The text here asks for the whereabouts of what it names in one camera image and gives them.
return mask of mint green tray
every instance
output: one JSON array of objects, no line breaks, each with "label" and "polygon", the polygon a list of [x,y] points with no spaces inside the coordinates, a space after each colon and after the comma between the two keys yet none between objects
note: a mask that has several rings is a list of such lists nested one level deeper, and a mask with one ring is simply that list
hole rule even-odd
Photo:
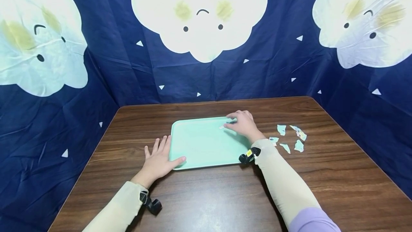
[{"label": "mint green tray", "polygon": [[174,170],[229,165],[239,162],[239,156],[250,149],[246,137],[223,128],[226,117],[179,120],[172,125],[171,160],[186,156],[186,161]]}]

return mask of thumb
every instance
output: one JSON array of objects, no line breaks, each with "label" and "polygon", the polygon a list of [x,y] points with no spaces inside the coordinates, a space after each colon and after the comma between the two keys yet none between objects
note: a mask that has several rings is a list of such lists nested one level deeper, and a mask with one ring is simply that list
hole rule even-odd
[{"label": "thumb", "polygon": [[236,124],[225,123],[225,124],[223,124],[223,126],[227,129],[230,129],[230,130],[233,130],[233,131],[236,129]]},{"label": "thumb", "polygon": [[171,169],[174,169],[175,167],[179,166],[180,164],[182,164],[185,161],[186,161],[186,157],[183,156],[183,157],[175,159],[174,161],[171,161],[169,163],[170,163]]}]

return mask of forearm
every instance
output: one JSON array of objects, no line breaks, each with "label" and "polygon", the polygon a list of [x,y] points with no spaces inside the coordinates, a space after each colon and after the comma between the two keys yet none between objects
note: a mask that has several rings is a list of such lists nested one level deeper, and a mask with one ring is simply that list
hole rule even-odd
[{"label": "forearm", "polygon": [[270,195],[287,227],[296,215],[306,208],[320,208],[314,194],[298,173],[279,154],[268,139],[253,143],[262,151],[255,159],[262,170]]},{"label": "forearm", "polygon": [[83,232],[124,232],[137,215],[142,202],[139,184],[127,181],[113,199],[87,225]]}]

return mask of fabric backdrop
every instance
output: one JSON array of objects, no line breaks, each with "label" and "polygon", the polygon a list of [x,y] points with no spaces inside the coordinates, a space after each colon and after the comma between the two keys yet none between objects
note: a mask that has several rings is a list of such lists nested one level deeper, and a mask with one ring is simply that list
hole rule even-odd
[{"label": "fabric backdrop", "polygon": [[136,104],[312,96],[412,197],[410,34],[412,0],[0,0],[0,231]]}]

